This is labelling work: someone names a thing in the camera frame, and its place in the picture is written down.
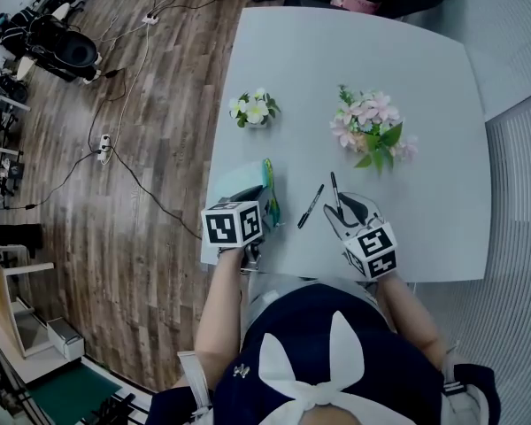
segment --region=green mat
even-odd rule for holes
[[[119,389],[79,364],[30,388],[29,393],[56,425],[74,425],[82,418],[90,418],[91,412]]]

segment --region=black pen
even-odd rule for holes
[[[325,188],[325,185],[321,184],[320,187],[319,187],[319,190],[317,192],[317,195],[312,200],[311,206],[309,206],[309,209],[307,210],[307,212],[305,214],[303,214],[303,216],[301,216],[301,219],[299,220],[299,223],[297,224],[297,228],[301,229],[301,227],[307,221],[307,219],[309,218],[309,215],[311,215],[312,208],[314,208],[315,205],[317,204],[317,201],[319,200],[320,194],[322,193],[322,190],[324,188]]]
[[[336,209],[338,210],[338,215],[344,219],[344,213],[342,212],[342,207],[340,206],[340,198],[338,197],[338,188],[336,187],[335,172],[330,172],[330,179],[333,182],[333,190],[335,191]]]

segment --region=wooden floor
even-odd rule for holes
[[[88,0],[72,23],[97,38],[118,15],[107,37],[116,36],[140,25],[152,5]],[[224,0],[196,11],[163,12],[150,29],[149,54],[122,124],[122,158],[199,234],[221,90],[240,13],[250,5]],[[128,89],[142,62],[145,35],[140,29],[120,39],[114,51],[109,42],[100,48],[104,72],[127,68]],[[12,205],[43,199],[89,152],[96,108],[122,93],[122,79],[120,73],[85,86],[35,71],[21,140],[26,174]],[[115,134],[124,101],[100,112],[95,146],[101,134]],[[153,390],[173,384],[180,372],[175,354],[193,346],[209,276],[200,272],[200,243],[138,189],[115,157],[108,166],[86,159],[45,205],[0,212],[0,222],[43,226],[38,259],[53,261],[56,273],[33,274],[19,286],[45,319],[66,317],[84,335],[87,354],[136,383]]]

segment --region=white bow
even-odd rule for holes
[[[340,312],[333,315],[329,349],[330,381],[312,386],[296,380],[280,341],[265,334],[259,351],[259,378],[293,399],[272,411],[260,425],[297,425],[304,412],[316,405],[337,406],[351,413],[362,425],[415,425],[384,405],[341,392],[364,376],[364,353],[358,336]]]

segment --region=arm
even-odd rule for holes
[[[209,389],[240,352],[240,269],[243,249],[222,252],[196,332],[195,352]],[[185,387],[183,376],[174,387]]]
[[[398,333],[419,348],[438,369],[443,369],[447,346],[428,310],[395,273],[378,282],[378,296],[385,300]]]

